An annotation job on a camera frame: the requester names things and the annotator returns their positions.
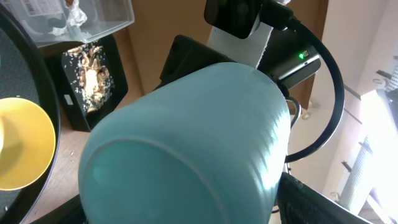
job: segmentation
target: wooden surface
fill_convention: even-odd
[[[329,0],[293,0],[287,6],[294,11],[297,17],[316,37],[322,40],[325,27],[326,12]],[[298,100],[304,109],[308,109],[315,75],[299,83],[289,90],[291,97]]]
[[[142,96],[142,87],[128,31],[124,29],[116,32],[114,37],[118,45],[124,73],[126,74],[129,86],[127,95],[118,106],[120,108],[140,98]],[[80,44],[66,43],[53,45],[40,51],[44,55],[50,55],[63,52],[77,45]],[[78,165],[88,136],[89,133],[72,130],[66,114],[61,110],[61,136],[55,165],[42,195],[35,204],[35,207],[28,214],[24,223],[31,223],[78,194]]]
[[[204,19],[206,0],[134,0],[136,17],[129,27],[144,93],[160,84],[160,74],[173,44],[182,34],[206,44],[211,26]]]

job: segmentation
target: black cord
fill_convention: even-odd
[[[286,156],[285,162],[294,162],[313,154],[315,151],[321,148],[336,131],[344,109],[343,78],[337,63],[331,56],[329,50],[323,45],[322,41],[315,37],[310,30],[308,30],[297,18],[293,16],[293,11],[291,9],[273,0],[264,0],[264,4],[262,5],[260,11],[260,21],[279,30],[284,30],[286,28],[294,30],[303,40],[306,40],[309,44],[312,44],[325,61],[333,81],[335,105],[333,106],[333,112],[331,114],[329,123],[319,138],[314,143],[309,145],[309,147]]]
[[[309,147],[306,147],[305,149],[286,157],[285,162],[293,162],[313,154],[316,150],[321,148],[336,131],[336,128],[343,115],[344,84],[343,77],[341,76],[340,69],[338,68],[335,59],[333,56],[331,56],[331,53],[323,45],[323,43],[296,18],[291,19],[287,24],[287,27],[296,31],[299,36],[311,43],[317,52],[322,56],[327,67],[329,68],[335,91],[335,104],[333,106],[333,112],[325,130],[314,143],[309,145]]]
[[[301,114],[301,105],[300,103],[293,97],[287,97],[286,101],[292,102],[294,104],[294,107],[296,109],[293,120],[290,122],[290,128],[293,128],[293,125],[296,123],[296,121],[299,119],[300,114]]]

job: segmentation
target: yellow bowl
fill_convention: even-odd
[[[40,106],[21,98],[0,100],[0,190],[35,182],[54,151],[54,126]]]

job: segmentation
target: black box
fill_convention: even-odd
[[[109,98],[96,111],[87,112],[84,88],[80,86],[79,65],[81,56],[72,56],[67,51],[45,59],[55,84],[57,95],[65,110],[72,128],[78,131],[91,131],[106,115],[114,111],[126,96],[128,87],[116,41],[112,35],[94,41],[89,46],[102,46],[95,54],[101,65],[109,71],[106,86],[109,86]]]

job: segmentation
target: wood shavings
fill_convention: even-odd
[[[99,110],[106,100],[112,95],[110,89],[114,88],[114,82],[109,74],[105,63],[105,52],[102,46],[97,46],[92,42],[74,49],[70,49],[67,54],[71,59],[77,62],[77,68],[74,69],[78,88],[75,93],[81,93],[85,104],[83,111],[91,113]]]

